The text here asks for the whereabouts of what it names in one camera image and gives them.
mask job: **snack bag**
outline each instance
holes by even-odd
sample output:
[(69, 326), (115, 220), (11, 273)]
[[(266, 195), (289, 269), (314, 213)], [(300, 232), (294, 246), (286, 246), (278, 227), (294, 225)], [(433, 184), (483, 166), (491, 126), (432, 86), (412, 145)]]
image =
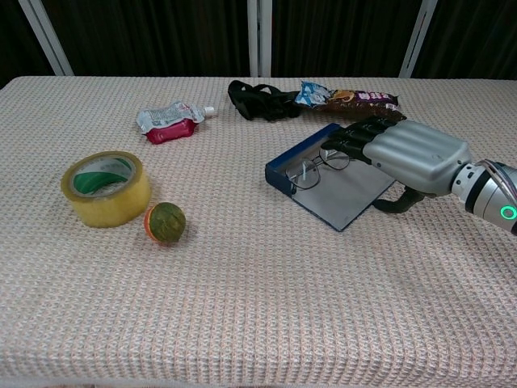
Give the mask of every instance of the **snack bag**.
[(362, 120), (379, 116), (388, 120), (405, 120), (398, 98), (378, 91), (330, 90), (314, 82), (302, 82), (295, 104), (323, 112), (342, 113), (347, 119)]

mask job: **tablecloth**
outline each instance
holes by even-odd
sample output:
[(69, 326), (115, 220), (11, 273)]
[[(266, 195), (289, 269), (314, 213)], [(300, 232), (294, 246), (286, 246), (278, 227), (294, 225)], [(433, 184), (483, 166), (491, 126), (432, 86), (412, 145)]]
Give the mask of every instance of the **tablecloth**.
[[(517, 385), (517, 239), (454, 196), (369, 208), (335, 232), (264, 166), (350, 121), (245, 120), (233, 79), (22, 77), (0, 91), (0, 386)], [(409, 119), (468, 141), (475, 159), (517, 166), (516, 81), (307, 79), (398, 95)], [(217, 116), (152, 145), (138, 111), (176, 99)], [(143, 214), (111, 229), (78, 219), (60, 179), (104, 150), (142, 161), (149, 205), (185, 212), (173, 247), (146, 236)]]

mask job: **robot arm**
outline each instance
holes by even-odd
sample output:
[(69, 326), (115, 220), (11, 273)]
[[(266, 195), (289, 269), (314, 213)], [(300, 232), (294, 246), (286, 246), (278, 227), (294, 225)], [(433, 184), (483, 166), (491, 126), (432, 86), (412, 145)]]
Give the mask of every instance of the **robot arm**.
[(371, 117), (329, 135), (338, 150), (377, 167), (405, 185), (396, 201), (377, 200), (386, 213), (403, 213), (426, 196), (456, 194), (465, 210), (517, 235), (517, 170), (472, 162), (469, 144), (411, 120)]

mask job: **black curtain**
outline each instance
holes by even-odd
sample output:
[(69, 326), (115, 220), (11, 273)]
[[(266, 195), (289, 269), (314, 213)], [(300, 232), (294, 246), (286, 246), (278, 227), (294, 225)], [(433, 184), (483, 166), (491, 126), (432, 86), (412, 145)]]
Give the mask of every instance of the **black curtain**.
[(76, 75), (246, 76), (246, 1), (43, 0)]
[(54, 75), (18, 0), (0, 1), (0, 88), (24, 75)]
[(275, 77), (398, 77), (421, 1), (275, 0)]
[(413, 77), (517, 79), (517, 1), (440, 0)]

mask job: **clear tape roll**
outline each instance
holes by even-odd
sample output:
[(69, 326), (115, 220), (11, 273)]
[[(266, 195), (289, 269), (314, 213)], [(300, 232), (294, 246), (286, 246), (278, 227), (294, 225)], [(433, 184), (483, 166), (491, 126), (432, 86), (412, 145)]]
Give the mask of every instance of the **clear tape roll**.
[(140, 159), (124, 151), (104, 151), (72, 165), (61, 191), (82, 222), (95, 228), (120, 226), (142, 214), (151, 187)]

